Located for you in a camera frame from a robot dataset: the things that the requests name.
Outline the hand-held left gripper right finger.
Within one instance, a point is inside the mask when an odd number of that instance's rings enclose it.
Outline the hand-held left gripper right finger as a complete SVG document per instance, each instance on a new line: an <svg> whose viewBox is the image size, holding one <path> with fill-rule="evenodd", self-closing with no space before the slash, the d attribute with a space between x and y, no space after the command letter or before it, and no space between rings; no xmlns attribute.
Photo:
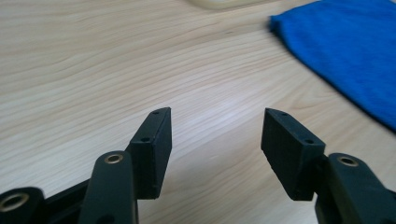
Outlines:
<svg viewBox="0 0 396 224"><path fill-rule="evenodd" d="M316 185L316 165L325 143L292 115L266 108L261 149L288 196L311 201Z"/></svg>

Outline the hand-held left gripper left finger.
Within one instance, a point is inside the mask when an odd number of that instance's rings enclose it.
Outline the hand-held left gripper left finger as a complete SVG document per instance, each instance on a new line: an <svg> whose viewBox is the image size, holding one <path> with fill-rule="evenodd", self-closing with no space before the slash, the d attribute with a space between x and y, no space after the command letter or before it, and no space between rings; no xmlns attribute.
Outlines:
<svg viewBox="0 0 396 224"><path fill-rule="evenodd" d="M126 148L133 162L137 199L160 196L172 147L171 108L150 112Z"/></svg>

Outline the blue cloth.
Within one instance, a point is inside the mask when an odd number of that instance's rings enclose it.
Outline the blue cloth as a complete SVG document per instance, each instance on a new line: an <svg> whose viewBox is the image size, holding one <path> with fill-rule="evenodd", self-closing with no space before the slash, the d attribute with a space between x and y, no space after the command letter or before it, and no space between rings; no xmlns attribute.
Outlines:
<svg viewBox="0 0 396 224"><path fill-rule="evenodd" d="M288 50L396 133L396 2L317 0L269 20Z"/></svg>

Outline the cream round object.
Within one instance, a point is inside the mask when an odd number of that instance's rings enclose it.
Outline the cream round object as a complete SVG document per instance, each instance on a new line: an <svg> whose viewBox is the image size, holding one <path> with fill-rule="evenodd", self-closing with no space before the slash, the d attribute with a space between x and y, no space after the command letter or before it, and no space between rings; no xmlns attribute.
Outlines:
<svg viewBox="0 0 396 224"><path fill-rule="evenodd" d="M207 9L225 9L259 3L261 0L189 0L198 7Z"/></svg>

